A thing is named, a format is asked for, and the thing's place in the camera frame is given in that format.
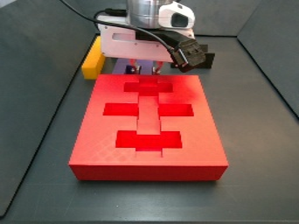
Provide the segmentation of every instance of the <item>cross-shaped cutout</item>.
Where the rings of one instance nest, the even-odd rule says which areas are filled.
[[[136,116],[136,130],[120,130],[116,134],[117,148],[136,151],[160,151],[182,148],[180,131],[161,131],[160,116],[194,116],[191,104],[161,104],[159,93],[171,93],[173,85],[159,83],[155,77],[140,77],[127,82],[124,92],[137,92],[137,103],[107,103],[104,116]]]

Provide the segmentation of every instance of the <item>gray table surface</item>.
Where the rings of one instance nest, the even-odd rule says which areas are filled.
[[[299,125],[235,38],[199,74],[230,167],[218,182],[79,182],[68,167],[95,81],[71,84],[4,223],[17,221],[299,221]],[[115,60],[107,59],[104,73]],[[163,74],[178,74],[168,66]]]

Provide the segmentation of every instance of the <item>yellow block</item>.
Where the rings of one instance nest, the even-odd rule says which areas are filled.
[[[95,80],[99,77],[104,62],[105,56],[100,51],[100,37],[97,37],[88,51],[88,57],[81,65],[81,72],[85,80]]]

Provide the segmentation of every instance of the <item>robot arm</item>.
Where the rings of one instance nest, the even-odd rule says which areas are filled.
[[[127,0],[125,17],[81,16],[97,23],[101,52],[107,57],[168,61],[182,72],[206,60],[194,39],[192,10],[173,0]]]

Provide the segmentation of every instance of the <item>gray wall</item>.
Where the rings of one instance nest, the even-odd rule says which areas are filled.
[[[1,217],[89,49],[93,30],[59,1],[20,0],[0,9],[0,32]]]
[[[238,36],[260,0],[182,0],[191,7],[196,17],[195,34]],[[93,16],[105,8],[124,9],[127,0],[79,0],[83,11]]]
[[[299,116],[298,12],[298,0],[263,0],[238,38]]]

